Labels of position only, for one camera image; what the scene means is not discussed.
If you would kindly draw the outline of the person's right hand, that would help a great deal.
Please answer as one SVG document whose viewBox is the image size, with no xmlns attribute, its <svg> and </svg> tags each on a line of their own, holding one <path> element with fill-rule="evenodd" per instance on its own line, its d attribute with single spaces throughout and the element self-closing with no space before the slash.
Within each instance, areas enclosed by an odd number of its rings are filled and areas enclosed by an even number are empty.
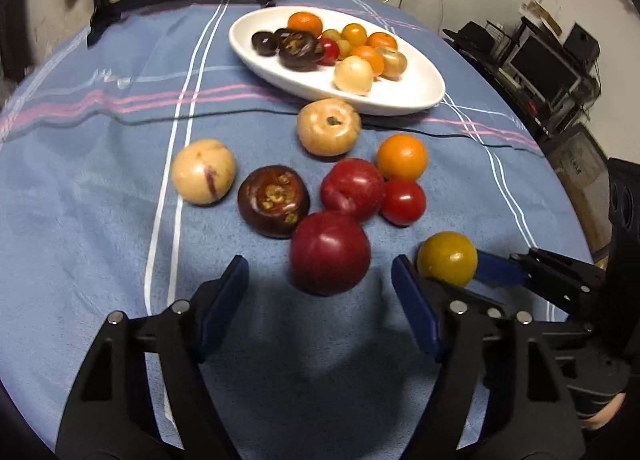
<svg viewBox="0 0 640 460">
<path fill-rule="evenodd" d="M 587 428 L 589 431 L 595 431 L 603 426 L 607 425 L 623 407 L 626 399 L 625 393 L 617 394 L 603 409 L 601 409 L 594 416 L 583 420 L 582 427 Z"/>
</svg>

